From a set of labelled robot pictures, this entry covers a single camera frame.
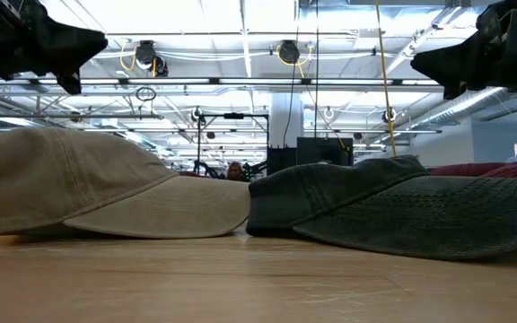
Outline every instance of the hanging wire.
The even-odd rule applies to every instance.
[[[299,17],[299,13],[300,12],[301,12],[301,7],[298,6],[298,13],[296,14],[297,17]],[[299,28],[300,28],[300,24],[298,23],[298,18],[297,18],[297,21],[296,21],[296,40],[294,41],[294,44],[296,44],[297,46],[298,46]],[[292,80],[292,83],[291,83],[291,99],[290,99],[290,107],[288,108],[288,118],[286,120],[285,134],[283,135],[283,148],[286,148],[286,133],[288,132],[288,127],[291,124],[291,116],[293,114],[293,97],[294,97],[294,80],[295,79],[296,79],[296,64],[293,64],[293,80]]]
[[[319,0],[316,1],[316,87],[314,89],[314,137],[316,138],[316,130],[318,123],[318,115],[319,115],[319,70],[320,70],[320,61],[319,61]]]
[[[394,125],[392,124],[392,107],[388,97],[388,79],[386,78],[386,63],[384,61],[384,43],[382,41],[382,27],[381,27],[381,3],[380,0],[374,0],[376,7],[376,18],[378,19],[378,39],[381,44],[381,66],[382,66],[382,80],[384,84],[384,96],[386,97],[386,119],[388,120],[388,132],[390,134],[390,145],[392,146],[392,154],[396,157],[398,153],[396,151],[396,145],[394,144]]]

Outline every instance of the yellow cable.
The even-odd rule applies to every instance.
[[[301,77],[304,78],[304,71],[302,70],[301,65],[298,65],[298,70],[301,72]]]
[[[280,58],[280,55],[278,55],[279,51],[280,51],[280,45],[276,48],[276,55],[278,56],[278,59],[280,59],[280,61],[281,61],[283,64],[285,64],[285,65],[290,65],[290,66],[292,66],[292,65],[297,65],[297,66],[298,66],[298,70],[299,70],[299,72],[301,72],[301,77],[302,77],[302,78],[304,78],[304,71],[302,70],[302,64],[304,64],[306,61],[308,61],[308,60],[310,60],[310,59],[309,59],[309,58],[306,58],[306,59],[305,59],[305,60],[303,60],[301,63],[298,63],[298,62],[297,62],[296,64],[288,64],[288,63],[286,63],[284,60],[282,60],[282,59]],[[312,48],[309,48],[309,57],[311,56],[311,54],[312,54]],[[311,96],[311,100],[312,100],[312,102],[314,102],[314,98],[312,98],[311,90],[308,90],[308,92],[309,92],[309,95]],[[345,146],[345,143],[343,143],[342,139],[340,138],[340,135],[338,135],[338,133],[336,133],[336,132],[332,129],[332,127],[330,126],[330,123],[329,123],[329,122],[324,118],[324,116],[322,115],[322,112],[320,112],[320,110],[319,110],[319,109],[316,109],[316,112],[315,112],[315,113],[319,113],[319,114],[320,114],[320,117],[322,118],[322,120],[324,120],[324,123],[326,123],[326,124],[327,124],[327,127],[330,129],[330,131],[332,131],[332,133],[333,133],[333,134],[335,134],[335,136],[338,138],[338,141],[340,142],[340,145],[342,146],[342,149],[345,151],[346,156],[348,156],[347,148],[346,148],[346,146]]]
[[[302,74],[302,78],[304,78],[304,73],[302,71],[302,67],[299,65],[298,66],[299,68],[299,71],[301,71],[301,74]],[[311,96],[311,100],[312,102],[314,102],[314,98],[312,98],[312,93],[311,93],[311,90],[309,90],[308,86],[306,87],[309,95]],[[345,146],[345,143],[342,141],[342,139],[340,138],[340,135],[338,135],[337,132],[334,131],[334,129],[332,129],[332,126],[330,125],[330,123],[327,121],[326,118],[324,118],[324,115],[322,115],[322,112],[320,112],[320,109],[318,109],[318,104],[315,104],[315,107],[316,107],[316,112],[315,113],[318,113],[320,114],[320,117],[322,118],[322,120],[324,121],[324,123],[327,124],[327,127],[330,129],[330,131],[332,131],[332,133],[338,138],[338,142],[340,143],[340,145],[342,146],[342,149],[345,151],[345,154],[346,156],[348,156],[348,148]]]
[[[376,18],[378,19],[378,39],[381,43],[381,64],[382,64],[382,80],[384,81],[384,95],[386,96],[386,119],[388,120],[388,132],[390,134],[390,145],[392,146],[392,154],[394,157],[398,156],[396,152],[396,145],[394,144],[394,126],[392,125],[391,117],[393,117],[392,107],[388,98],[388,79],[386,78],[386,63],[384,62],[384,45],[382,43],[382,28],[381,28],[381,3],[380,0],[374,0],[376,6]]]
[[[125,68],[126,70],[128,71],[132,71],[133,68],[135,68],[135,54],[136,54],[136,48],[133,50],[133,64],[131,64],[131,67],[127,67],[125,65],[125,62],[123,62],[123,52],[125,52],[125,45],[126,43],[123,44],[123,46],[121,46],[121,55],[119,55],[118,57],[118,60],[119,62],[121,63],[121,66],[123,66],[123,68]]]

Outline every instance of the ceiling pipe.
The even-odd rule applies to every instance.
[[[0,105],[3,107],[6,107],[8,109],[21,109],[23,111],[35,113],[36,109],[32,107],[28,107],[26,105],[23,105],[21,103],[15,102],[13,100],[8,100],[2,96],[0,96]]]
[[[403,125],[397,126],[394,130],[395,133],[398,129],[414,130],[419,127],[431,127],[431,126],[443,126],[452,121],[458,121],[461,118],[470,116],[476,112],[487,107],[486,99],[493,95],[498,96],[510,96],[505,88],[492,87],[486,88],[479,92],[466,92],[460,97],[454,100],[448,100],[437,107],[430,109],[422,116],[409,121]],[[380,139],[374,141],[375,144],[379,144],[390,137],[385,135]]]
[[[0,118],[32,118],[32,119],[47,119],[47,118],[124,118],[124,119],[164,119],[163,116],[159,115],[108,115],[108,114],[102,114],[102,115],[5,115],[0,114]]]
[[[0,132],[10,131],[13,128],[0,128]],[[125,133],[125,132],[136,132],[136,133],[153,133],[153,134],[196,134],[198,132],[197,129],[172,129],[172,128],[164,128],[164,129],[156,129],[156,128],[81,128],[79,130],[88,131],[88,132],[102,132],[102,133]],[[265,134],[262,129],[254,129],[254,128],[207,128],[201,130],[201,133],[225,133],[225,134]],[[314,129],[306,129],[305,133],[314,133]],[[412,135],[433,135],[440,134],[442,130],[395,130],[395,133],[400,134],[412,134]],[[379,130],[379,129],[317,129],[317,133],[337,133],[337,134],[388,134],[388,130]]]

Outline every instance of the table surface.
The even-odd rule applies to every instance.
[[[517,322],[517,251],[388,256],[241,231],[203,240],[0,238],[0,322]]]

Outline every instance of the fabric stitching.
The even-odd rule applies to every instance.
[[[315,204],[315,207],[313,208],[313,211],[314,213],[317,213],[317,212],[320,212],[323,207],[322,207],[322,204],[320,203],[320,199],[319,199],[319,194],[317,192],[317,189],[318,189],[318,183],[316,182],[316,180],[314,180],[314,177],[312,176],[312,172],[309,171],[309,168],[310,166],[304,166],[302,169],[302,173],[303,173],[303,176],[307,179],[308,181],[308,188],[310,189],[311,191],[311,198],[312,198],[312,202]]]
[[[71,173],[71,177],[73,178],[73,181],[75,183],[75,187],[77,188],[77,192],[79,193],[79,196],[83,200],[83,203],[85,205],[87,205],[88,204],[87,199],[83,195],[83,192],[82,192],[81,187],[79,185],[79,181],[77,180],[77,177],[74,174],[73,165],[71,165],[71,162],[69,161],[69,155],[67,154],[67,151],[66,151],[66,148],[65,148],[65,144],[63,143],[63,140],[61,140],[61,136],[57,133],[56,129],[53,129],[53,133],[55,134],[55,136],[56,136],[56,138],[57,138],[57,140],[59,142],[59,146],[61,147],[61,150],[63,151],[63,154],[66,157],[67,167],[69,168],[69,172]]]
[[[303,173],[302,167],[299,167],[299,168],[297,168],[295,175],[298,177],[298,179],[302,183],[302,190],[304,191],[304,194],[306,195],[309,207],[311,209],[310,214],[316,214],[316,212],[317,212],[316,205],[313,205],[314,198],[312,198],[312,192],[311,192],[312,185],[310,185],[309,180],[305,176],[303,176],[302,173]],[[305,217],[305,219],[309,219],[309,218],[310,218],[310,215],[307,215]],[[304,219],[297,219],[296,221],[293,221],[293,223],[301,223],[303,221],[304,221]]]
[[[312,183],[314,183],[313,189],[316,190],[316,197],[317,197],[317,200],[319,203],[320,211],[324,212],[325,210],[327,210],[329,208],[329,203],[324,196],[324,192],[322,191],[322,189],[320,187],[320,182],[318,181],[318,179],[315,176],[315,172],[314,171],[310,172],[309,176],[311,176],[311,181],[312,181]]]
[[[79,210],[76,210],[70,214],[68,214],[62,221],[65,221],[67,219],[70,219],[70,218],[73,218],[73,217],[76,217],[76,216],[79,216],[79,215],[82,215],[82,214],[86,214],[88,212],[91,212],[91,211],[95,211],[95,210],[98,210],[102,207],[105,207],[107,205],[112,205],[112,204],[115,204],[117,202],[120,202],[120,201],[123,201],[127,198],[130,198],[132,196],[135,196],[137,194],[140,194],[140,193],[143,193],[151,188],[154,188],[158,185],[161,185],[162,183],[164,183],[165,181],[169,180],[169,179],[172,179],[172,178],[175,178],[176,176],[178,176],[179,174],[177,173],[172,173],[170,174],[169,176],[165,176],[161,179],[157,179],[155,181],[152,181],[148,184],[145,184],[143,185],[142,187],[140,188],[135,188],[135,189],[131,189],[130,191],[127,191],[127,192],[124,192],[124,193],[121,193],[121,194],[118,194],[118,195],[113,195],[113,196],[108,196],[104,199],[102,199],[100,202],[97,202],[97,203],[94,203],[92,205],[87,205],[86,207],[83,207]]]
[[[400,184],[404,181],[407,181],[409,179],[413,179],[413,178],[417,178],[417,177],[422,177],[422,176],[429,176],[428,173],[425,173],[424,171],[419,171],[419,172],[414,172],[414,173],[411,173],[411,174],[408,174],[407,176],[405,177],[402,177],[402,178],[397,178],[397,179],[393,179],[387,183],[384,183],[382,185],[379,185],[377,187],[374,187],[372,190],[369,190],[369,191],[365,191],[361,194],[358,194],[356,196],[352,196],[350,198],[348,198],[347,200],[345,201],[342,201],[340,203],[336,203],[335,205],[333,205],[332,207],[329,207],[328,210],[325,210],[325,212],[317,212],[316,214],[312,215],[312,217],[319,217],[319,216],[322,216],[322,215],[325,215],[325,214],[329,214],[329,213],[334,213],[336,210],[340,209],[340,208],[343,208],[347,205],[351,205],[352,203],[356,202],[356,201],[364,201],[366,198],[370,197],[370,196],[374,196],[378,193],[380,193],[382,190],[384,190],[385,188],[391,188],[397,184]]]

